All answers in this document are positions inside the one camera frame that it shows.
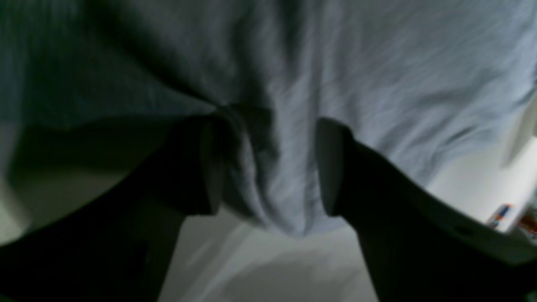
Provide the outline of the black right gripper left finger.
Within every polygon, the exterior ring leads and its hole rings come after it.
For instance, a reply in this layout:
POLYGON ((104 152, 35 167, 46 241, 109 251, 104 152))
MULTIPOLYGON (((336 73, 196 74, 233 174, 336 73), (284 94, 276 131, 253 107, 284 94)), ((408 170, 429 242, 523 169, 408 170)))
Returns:
POLYGON ((186 218, 219 209, 226 137, 219 118, 179 122, 115 187, 2 246, 2 302, 157 301, 186 218))

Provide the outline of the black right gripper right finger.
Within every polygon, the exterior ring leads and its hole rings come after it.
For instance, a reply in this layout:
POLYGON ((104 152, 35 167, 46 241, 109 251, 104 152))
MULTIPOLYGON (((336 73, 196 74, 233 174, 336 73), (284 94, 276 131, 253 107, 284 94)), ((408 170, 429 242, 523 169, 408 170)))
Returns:
POLYGON ((351 225, 380 302, 535 302, 536 247, 494 231, 420 188, 318 120, 323 206, 351 225))

